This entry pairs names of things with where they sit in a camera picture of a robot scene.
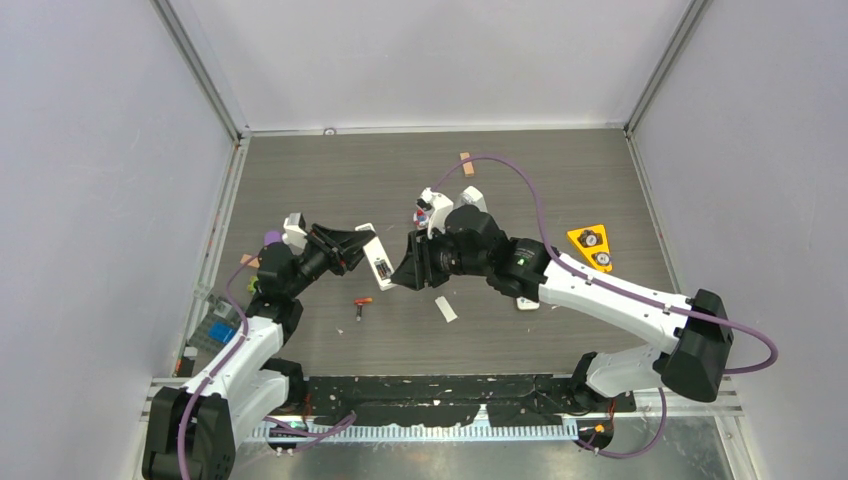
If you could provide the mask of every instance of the purple object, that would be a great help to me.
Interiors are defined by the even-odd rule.
[[[276,231],[271,230],[270,232],[265,234],[265,246],[271,245],[272,243],[282,242],[283,234]]]

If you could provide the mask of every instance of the wooden block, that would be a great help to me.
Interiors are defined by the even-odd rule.
[[[252,257],[252,256],[253,255],[248,255],[246,253],[244,255],[242,255],[241,256],[241,264],[244,265],[245,263],[247,263],[247,261],[250,260],[250,257]],[[253,267],[253,268],[259,268],[259,259],[254,258],[252,262],[247,264],[247,266]]]
[[[459,160],[460,161],[465,160],[466,158],[468,158],[470,156],[471,156],[471,154],[468,153],[468,152],[460,153],[459,154]],[[471,162],[463,163],[462,164],[462,171],[465,172],[466,177],[473,177],[474,176],[474,165],[472,165]]]

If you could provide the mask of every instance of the gray wall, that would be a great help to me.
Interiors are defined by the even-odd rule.
[[[781,347],[734,379],[767,478],[848,468],[847,46],[844,0],[717,0],[637,130],[682,284]]]
[[[123,478],[231,148],[149,2],[2,10],[0,477]]]
[[[689,0],[178,3],[256,131],[623,124]]]

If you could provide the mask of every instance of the shiny metal surface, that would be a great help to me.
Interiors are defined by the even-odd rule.
[[[657,418],[616,418],[610,450],[648,442]],[[596,457],[566,442],[325,445],[277,456],[267,445],[239,449],[234,480],[732,479],[713,417],[670,418],[663,440],[632,460]]]

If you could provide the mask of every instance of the white rectangular object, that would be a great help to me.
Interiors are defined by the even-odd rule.
[[[374,230],[374,225],[370,223],[364,223],[358,227],[356,227],[356,231],[361,232],[365,230],[371,230],[374,233],[377,233]],[[392,267],[392,262],[389,260],[389,256],[386,254],[386,250],[383,248],[383,243],[380,242],[380,237],[374,237],[373,240],[368,242],[365,245],[365,256],[368,257],[368,265],[371,266],[371,272],[374,273],[374,278],[377,279],[377,286],[380,287],[380,290],[386,291],[390,288],[394,288],[396,285],[392,283],[391,274],[395,271],[394,267]],[[378,265],[382,265],[387,274],[380,275],[380,269]]]
[[[447,320],[448,323],[457,319],[456,312],[453,311],[453,308],[451,308],[445,297],[437,298],[436,306],[439,307],[439,310],[441,310],[442,315],[445,316],[445,320]]]

